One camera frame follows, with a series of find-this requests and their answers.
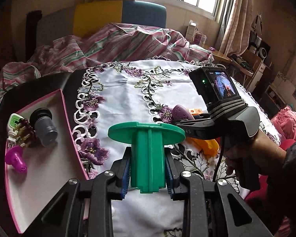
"camera screen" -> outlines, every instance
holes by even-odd
[[[219,98],[221,100],[237,95],[225,72],[210,71],[208,73],[211,84],[214,88],[216,88],[216,92],[220,95]]]

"person's hand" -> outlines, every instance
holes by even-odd
[[[241,158],[251,157],[261,168],[263,174],[273,175],[281,170],[286,152],[270,140],[261,130],[247,142],[241,142],[224,152],[227,164],[227,175],[241,169]]]

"black leather surface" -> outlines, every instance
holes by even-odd
[[[3,97],[0,104],[0,225],[9,237],[19,236],[7,203],[4,180],[4,155],[9,117],[12,113],[17,112],[38,98],[57,89],[62,89],[70,125],[73,128],[76,123],[71,115],[76,111],[77,89],[81,86],[81,78],[84,72],[85,70],[77,70],[74,73],[63,72],[41,77],[11,89]]]

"dark sleeve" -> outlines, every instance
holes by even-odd
[[[286,151],[282,171],[268,177],[268,198],[288,218],[296,220],[296,142]]]

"metal screw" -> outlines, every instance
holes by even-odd
[[[105,175],[105,176],[112,176],[112,175],[114,175],[114,172],[113,172],[112,170],[106,170],[106,171],[104,172],[104,175]]]
[[[222,186],[225,186],[227,184],[227,181],[225,179],[219,179],[218,184],[222,185]]]
[[[77,179],[77,178],[71,178],[71,179],[68,181],[68,183],[69,183],[70,185],[75,185],[75,184],[77,184],[77,182],[78,182],[78,179]]]
[[[192,176],[192,173],[190,171],[183,171],[181,174],[184,177],[190,177],[190,176]]]

